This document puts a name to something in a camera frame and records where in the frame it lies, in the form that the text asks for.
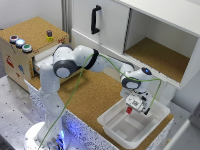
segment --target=cabinet door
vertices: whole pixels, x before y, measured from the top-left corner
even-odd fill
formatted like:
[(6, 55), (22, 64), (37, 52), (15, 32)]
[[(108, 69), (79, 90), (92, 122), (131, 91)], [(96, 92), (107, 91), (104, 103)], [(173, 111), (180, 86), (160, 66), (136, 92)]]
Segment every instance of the cabinet door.
[[(101, 7), (101, 10), (96, 12), (96, 28), (100, 31), (92, 34), (92, 10), (96, 5)], [(129, 11), (128, 7), (112, 0), (74, 0), (73, 29), (122, 54)]]

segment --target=black tape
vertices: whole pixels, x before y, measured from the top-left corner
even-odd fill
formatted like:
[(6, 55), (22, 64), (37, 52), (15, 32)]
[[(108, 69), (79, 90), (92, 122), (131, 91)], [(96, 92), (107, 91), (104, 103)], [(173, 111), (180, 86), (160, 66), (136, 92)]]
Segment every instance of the black tape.
[(90, 68), (92, 68), (92, 66), (96, 62), (97, 57), (99, 55), (99, 52), (96, 49), (93, 49), (93, 50), (94, 50), (94, 55), (92, 56), (92, 59), (90, 60), (89, 64), (85, 67), (86, 70), (89, 70)]

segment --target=white wall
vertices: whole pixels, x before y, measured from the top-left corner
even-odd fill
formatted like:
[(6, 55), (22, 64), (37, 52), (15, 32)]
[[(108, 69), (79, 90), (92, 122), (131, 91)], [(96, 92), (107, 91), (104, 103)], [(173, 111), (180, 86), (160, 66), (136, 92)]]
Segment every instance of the white wall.
[(173, 102), (192, 112), (200, 101), (200, 71), (181, 89)]
[(61, 0), (0, 0), (0, 28), (36, 16), (62, 29)]

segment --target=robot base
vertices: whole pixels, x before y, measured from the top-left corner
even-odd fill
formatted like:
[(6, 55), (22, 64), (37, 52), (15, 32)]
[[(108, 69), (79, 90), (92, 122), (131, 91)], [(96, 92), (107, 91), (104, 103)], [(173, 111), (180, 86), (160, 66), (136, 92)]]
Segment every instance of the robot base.
[[(38, 150), (39, 146), (35, 141), (37, 133), (44, 125), (44, 122), (40, 122), (32, 126), (25, 134), (24, 137), (24, 150)], [(70, 139), (65, 139), (65, 145), (69, 145)], [(48, 147), (41, 146), (40, 150), (49, 150)]]

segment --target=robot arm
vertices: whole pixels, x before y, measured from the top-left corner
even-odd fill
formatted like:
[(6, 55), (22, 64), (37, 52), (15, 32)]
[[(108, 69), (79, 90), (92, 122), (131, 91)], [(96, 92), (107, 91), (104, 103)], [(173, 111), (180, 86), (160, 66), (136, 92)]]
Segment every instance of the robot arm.
[[(85, 64), (85, 69), (93, 72), (101, 72), (105, 69), (105, 67), (115, 69), (115, 67), (107, 59), (98, 55), (98, 51), (94, 49), (85, 46), (78, 46), (73, 50), (70, 46), (63, 44), (60, 45), (53, 54), (53, 71), (55, 75), (58, 78), (69, 77), (79, 68), (84, 66), (86, 59), (91, 54), (94, 55), (90, 57)], [(103, 56), (108, 58), (120, 70), (120, 72), (129, 78), (137, 80), (150, 80), (152, 78), (150, 70), (146, 68), (141, 68), (137, 71), (134, 71), (134, 66), (130, 63), (122, 62), (110, 56)], [(130, 95), (126, 100), (126, 104), (129, 106), (127, 113), (131, 113), (132, 109), (135, 109), (138, 112), (146, 112), (145, 114), (147, 114), (152, 100), (151, 94), (146, 91), (149, 82), (134, 81), (126, 78), (121, 73), (120, 78), (121, 84), (124, 88), (134, 90), (132, 96)], [(51, 85), (53, 85), (51, 87), (57, 91), (59, 86), (57, 85), (58, 83), (55, 82), (57, 81), (55, 80), (53, 83), (51, 83)]]

